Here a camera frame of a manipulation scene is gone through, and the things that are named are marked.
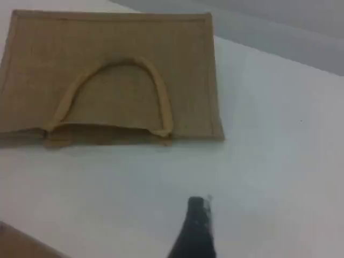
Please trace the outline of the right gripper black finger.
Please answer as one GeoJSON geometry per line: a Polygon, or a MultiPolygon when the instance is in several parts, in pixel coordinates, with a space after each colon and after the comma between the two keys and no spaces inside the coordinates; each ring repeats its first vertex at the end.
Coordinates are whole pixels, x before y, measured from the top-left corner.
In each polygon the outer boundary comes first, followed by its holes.
{"type": "Polygon", "coordinates": [[[188,199],[183,225],[168,257],[217,257],[210,196],[191,196],[188,199]]]}

